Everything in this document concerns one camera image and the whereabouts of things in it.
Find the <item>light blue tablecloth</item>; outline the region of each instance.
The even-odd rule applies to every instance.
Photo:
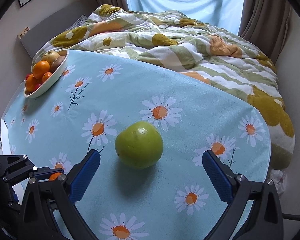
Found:
[[[36,99],[21,93],[4,120],[13,154],[38,167],[67,173],[89,145],[105,147],[76,203],[100,240],[202,240],[226,208],[200,162],[207,149],[234,173],[265,180],[268,128],[244,101],[164,68],[93,52],[70,50],[64,74]],[[114,140],[140,120],[157,126],[164,150],[156,165],[137,171],[121,164]]]

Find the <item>headboard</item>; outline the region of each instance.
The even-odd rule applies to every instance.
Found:
[[[85,14],[88,18],[98,6],[96,0],[80,0],[70,4],[38,23],[20,41],[33,58],[44,44],[69,28],[81,15]]]

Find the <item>striped blanket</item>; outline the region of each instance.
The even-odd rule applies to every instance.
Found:
[[[83,26],[46,43],[34,56],[33,65],[45,52],[64,48],[151,63],[248,102],[260,111],[270,130],[271,167],[281,170],[289,165],[295,136],[278,92],[275,66],[260,49],[241,37],[175,10],[126,12],[102,5]],[[242,125],[250,125],[247,132],[258,139],[253,120],[242,120]]]

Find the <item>bolt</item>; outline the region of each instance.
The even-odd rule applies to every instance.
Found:
[[[66,179],[66,175],[65,174],[61,174],[58,176],[58,180],[65,180]]]
[[[243,181],[244,179],[245,179],[245,176],[243,176],[242,174],[237,175],[237,180],[238,181]]]
[[[29,183],[30,183],[30,184],[34,184],[34,183],[35,183],[35,178],[30,178],[30,179],[29,179]]]
[[[267,183],[268,183],[269,185],[272,185],[272,184],[273,184],[273,180],[272,180],[272,179],[267,179]]]

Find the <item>white bowl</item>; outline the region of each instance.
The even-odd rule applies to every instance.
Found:
[[[67,59],[68,59],[68,51],[63,49],[58,51],[60,56],[65,56],[65,59],[60,64],[60,66],[56,69],[56,71],[48,78],[48,80],[43,83],[36,91],[31,93],[30,95],[26,94],[26,88],[23,90],[23,96],[25,98],[37,98],[41,96],[44,92],[46,92],[52,85],[61,77],[62,73],[65,71],[67,67]]]

